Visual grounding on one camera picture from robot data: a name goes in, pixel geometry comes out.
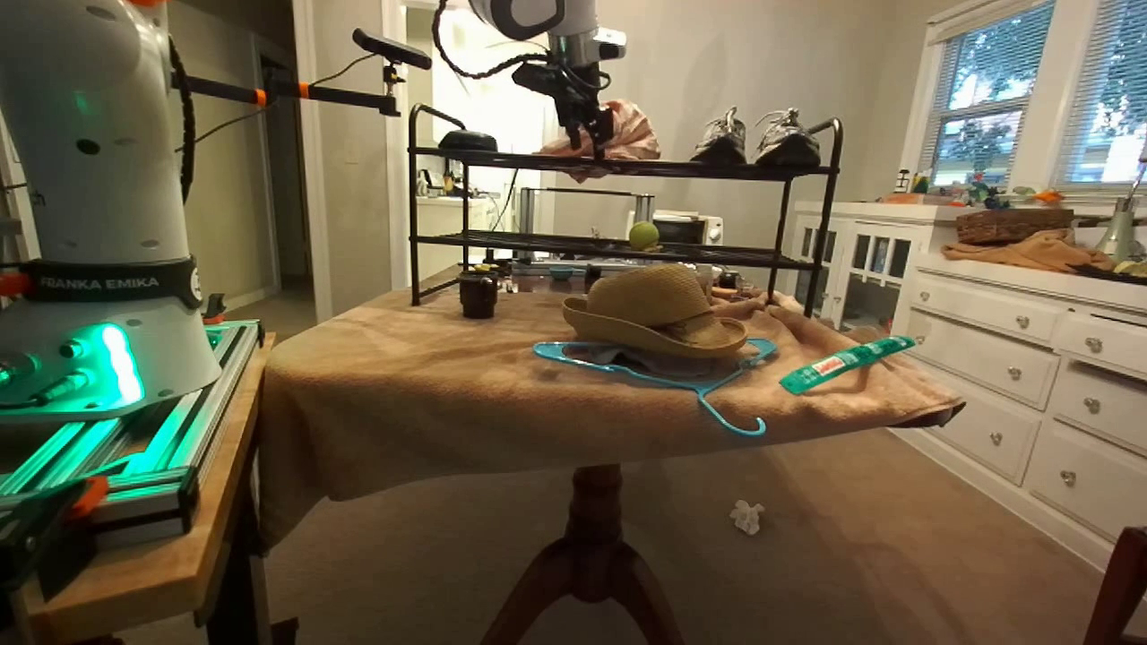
window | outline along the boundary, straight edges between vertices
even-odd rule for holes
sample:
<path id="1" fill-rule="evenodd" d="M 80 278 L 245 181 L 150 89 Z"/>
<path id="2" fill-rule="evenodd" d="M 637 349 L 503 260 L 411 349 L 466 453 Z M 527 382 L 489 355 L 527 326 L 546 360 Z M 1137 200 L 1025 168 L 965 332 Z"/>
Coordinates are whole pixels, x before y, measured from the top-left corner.
<path id="1" fill-rule="evenodd" d="M 1036 84 L 1051 3 L 950 40 L 950 84 L 936 124 L 936 185 L 1008 179 Z"/>
<path id="2" fill-rule="evenodd" d="M 928 22 L 902 168 L 1109 195 L 1143 170 L 1147 0 L 969 0 Z"/>
<path id="3" fill-rule="evenodd" d="M 1092 81 L 1077 181 L 1132 181 L 1147 139 L 1147 0 L 1121 0 Z"/>

wooden chair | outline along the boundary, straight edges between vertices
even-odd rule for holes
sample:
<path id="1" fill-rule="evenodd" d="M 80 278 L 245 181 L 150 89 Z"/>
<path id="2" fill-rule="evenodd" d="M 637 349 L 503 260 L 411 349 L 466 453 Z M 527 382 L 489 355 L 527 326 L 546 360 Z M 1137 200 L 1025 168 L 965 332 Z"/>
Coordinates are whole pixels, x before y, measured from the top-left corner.
<path id="1" fill-rule="evenodd" d="M 1147 591 L 1147 525 L 1126 525 L 1109 559 L 1103 586 L 1090 611 L 1085 645 L 1121 641 L 1126 624 L 1132 618 Z"/>

teal handle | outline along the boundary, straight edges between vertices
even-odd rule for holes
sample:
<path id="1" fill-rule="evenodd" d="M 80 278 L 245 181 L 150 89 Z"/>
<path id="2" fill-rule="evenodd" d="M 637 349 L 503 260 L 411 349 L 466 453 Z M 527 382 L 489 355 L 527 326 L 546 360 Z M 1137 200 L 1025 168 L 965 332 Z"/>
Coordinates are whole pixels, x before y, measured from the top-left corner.
<path id="1" fill-rule="evenodd" d="M 849 367 L 869 367 L 869 366 L 876 366 L 876 360 L 882 360 L 889 355 L 901 355 L 906 347 L 913 347 L 912 336 L 882 336 L 882 340 L 873 340 L 873 342 L 855 342 L 855 347 L 836 349 L 836 355 L 827 355 L 821 360 L 809 360 L 809 366 L 801 366 L 801 367 L 787 373 L 782 385 L 789 394 L 809 394 L 815 385 L 821 385 L 821 382 L 827 382 L 827 381 L 836 381 L 836 375 L 841 375 Z"/>

straw hat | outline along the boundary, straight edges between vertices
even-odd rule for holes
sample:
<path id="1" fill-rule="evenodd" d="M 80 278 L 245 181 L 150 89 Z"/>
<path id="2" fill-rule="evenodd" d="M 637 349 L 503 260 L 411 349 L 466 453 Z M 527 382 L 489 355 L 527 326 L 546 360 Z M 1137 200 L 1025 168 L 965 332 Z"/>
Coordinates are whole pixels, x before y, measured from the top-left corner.
<path id="1" fill-rule="evenodd" d="M 723 357 L 746 342 L 746 328 L 715 314 L 695 271 L 681 265 L 607 274 L 586 298 L 568 298 L 564 314 L 579 336 L 673 357 Z"/>

brown tablecloth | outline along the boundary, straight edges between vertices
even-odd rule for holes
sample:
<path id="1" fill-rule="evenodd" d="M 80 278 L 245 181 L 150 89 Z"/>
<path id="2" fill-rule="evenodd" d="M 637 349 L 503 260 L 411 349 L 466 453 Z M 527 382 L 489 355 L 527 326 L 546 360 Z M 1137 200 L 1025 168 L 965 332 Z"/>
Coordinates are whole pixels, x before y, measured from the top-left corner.
<path id="1" fill-rule="evenodd" d="M 933 425 L 960 401 L 893 357 L 792 397 L 778 375 L 849 340 L 792 308 L 749 317 L 778 357 L 710 401 L 763 439 L 715 425 L 691 389 L 637 385 L 542 360 L 539 340 L 575 336 L 564 295 L 503 298 L 496 317 L 462 317 L 456 290 L 411 308 L 376 298 L 285 340 L 260 401 L 266 537 L 280 539 L 319 498 L 358 498 L 448 471 L 635 463 L 809 439 L 873 425 Z"/>

